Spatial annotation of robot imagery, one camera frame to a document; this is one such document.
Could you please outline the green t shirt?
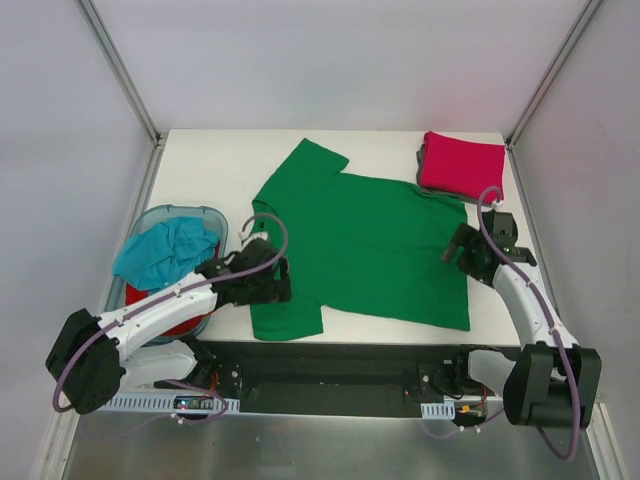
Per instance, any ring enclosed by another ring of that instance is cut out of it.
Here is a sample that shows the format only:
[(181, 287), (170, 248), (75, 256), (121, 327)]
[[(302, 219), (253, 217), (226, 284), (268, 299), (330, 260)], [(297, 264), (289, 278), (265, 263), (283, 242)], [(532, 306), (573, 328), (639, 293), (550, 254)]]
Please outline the green t shirt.
[(255, 338), (321, 334), (325, 307), (468, 331), (466, 276), (441, 260), (467, 219), (463, 203), (350, 174), (348, 163), (304, 139), (254, 197), (254, 229), (285, 248), (292, 291), (251, 307)]

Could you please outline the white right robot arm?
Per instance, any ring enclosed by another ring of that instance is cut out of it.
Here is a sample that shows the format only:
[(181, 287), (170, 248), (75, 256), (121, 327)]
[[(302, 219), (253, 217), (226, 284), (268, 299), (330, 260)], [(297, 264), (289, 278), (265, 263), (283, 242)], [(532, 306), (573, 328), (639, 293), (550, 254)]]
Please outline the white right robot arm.
[(514, 359), (488, 346), (464, 345), (450, 369), (452, 387), (473, 394), (482, 386), (503, 399), (513, 425), (586, 428), (602, 361), (580, 346), (553, 309), (533, 252), (517, 246), (512, 214), (488, 211), (483, 226), (458, 225), (442, 260), (492, 288), (506, 305), (520, 342)]

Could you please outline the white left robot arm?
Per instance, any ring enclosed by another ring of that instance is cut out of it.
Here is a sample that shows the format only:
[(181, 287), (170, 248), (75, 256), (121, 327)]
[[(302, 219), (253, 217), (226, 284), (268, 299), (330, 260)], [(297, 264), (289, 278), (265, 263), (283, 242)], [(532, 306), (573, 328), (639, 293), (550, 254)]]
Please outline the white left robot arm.
[(207, 260), (176, 283), (134, 304), (92, 315), (72, 313), (46, 358), (56, 384), (52, 406), (80, 415), (107, 404), (122, 388), (180, 380), (204, 387), (211, 365), (191, 340), (151, 347), (150, 341), (183, 322), (226, 306), (288, 302), (289, 262), (263, 239), (229, 257)]

